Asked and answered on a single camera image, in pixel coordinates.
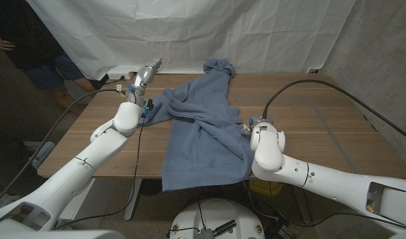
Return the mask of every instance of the person's arm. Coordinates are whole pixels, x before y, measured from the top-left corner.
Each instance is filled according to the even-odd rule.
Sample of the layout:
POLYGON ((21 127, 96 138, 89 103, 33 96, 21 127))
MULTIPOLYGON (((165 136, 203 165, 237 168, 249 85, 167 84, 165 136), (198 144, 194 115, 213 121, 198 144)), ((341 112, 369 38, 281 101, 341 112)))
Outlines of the person's arm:
POLYGON ((16 47, 16 44, 3 40, 0 37, 0 50, 13 50, 16 47))

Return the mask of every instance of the blue sweatshirt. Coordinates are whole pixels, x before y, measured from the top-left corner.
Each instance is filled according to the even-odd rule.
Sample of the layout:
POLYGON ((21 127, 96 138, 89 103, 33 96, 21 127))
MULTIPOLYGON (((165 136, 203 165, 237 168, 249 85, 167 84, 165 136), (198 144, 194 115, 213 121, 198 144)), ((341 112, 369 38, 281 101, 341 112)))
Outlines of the blue sweatshirt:
POLYGON ((207 75, 153 98, 144 125, 171 120, 162 171, 163 190, 226 185, 246 179, 253 152, 240 134, 238 107, 227 101, 234 67, 226 59, 203 65, 207 75))

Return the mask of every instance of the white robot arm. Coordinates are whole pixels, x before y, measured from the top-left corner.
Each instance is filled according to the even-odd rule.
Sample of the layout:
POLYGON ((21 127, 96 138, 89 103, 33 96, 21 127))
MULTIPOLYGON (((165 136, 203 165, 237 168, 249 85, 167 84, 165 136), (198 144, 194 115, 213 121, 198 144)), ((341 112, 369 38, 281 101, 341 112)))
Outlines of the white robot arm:
MULTIPOLYGON (((250 120, 251 167, 256 177, 295 185, 332 199, 359 213, 406 226, 406 180, 346 173, 315 165, 283 154, 285 136, 272 121, 262 117, 250 120)), ((406 229, 384 222, 381 226, 402 233, 406 229)))
POLYGON ((161 58, 150 61, 137 73, 135 83, 126 94, 115 117, 98 127, 91 143, 31 194, 0 209, 0 232, 49 231, 61 212, 83 189, 92 175, 125 146, 138 125, 139 118, 151 110, 151 100, 144 99, 145 88, 151 83, 161 64, 161 58), (30 213, 22 221, 10 219, 14 211, 27 208, 30 213))

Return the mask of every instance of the white circular robot base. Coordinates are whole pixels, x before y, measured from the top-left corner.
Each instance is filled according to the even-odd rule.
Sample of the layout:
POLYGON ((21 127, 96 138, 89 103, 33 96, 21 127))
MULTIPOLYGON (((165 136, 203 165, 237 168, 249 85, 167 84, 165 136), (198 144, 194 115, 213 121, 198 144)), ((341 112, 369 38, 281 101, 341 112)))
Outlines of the white circular robot base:
MULTIPOLYGON (((262 223, 258 217, 245 206, 228 199, 204 199, 199 201, 203 221, 207 229, 215 228, 231 220, 236 226, 216 237, 216 239, 265 239, 262 223)), ((172 223, 172 227, 203 228, 197 202, 185 208, 172 223)), ((195 229, 170 232, 170 239, 198 239, 195 229)))

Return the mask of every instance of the white curtain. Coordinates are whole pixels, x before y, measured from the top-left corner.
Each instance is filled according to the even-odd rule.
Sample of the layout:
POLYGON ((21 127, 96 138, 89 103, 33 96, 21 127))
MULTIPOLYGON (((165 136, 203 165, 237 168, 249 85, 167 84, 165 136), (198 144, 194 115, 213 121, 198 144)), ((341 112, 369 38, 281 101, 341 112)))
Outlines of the white curtain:
POLYGON ((27 0, 90 79, 115 66, 201 73, 209 58, 237 72, 321 68, 355 0, 27 0))

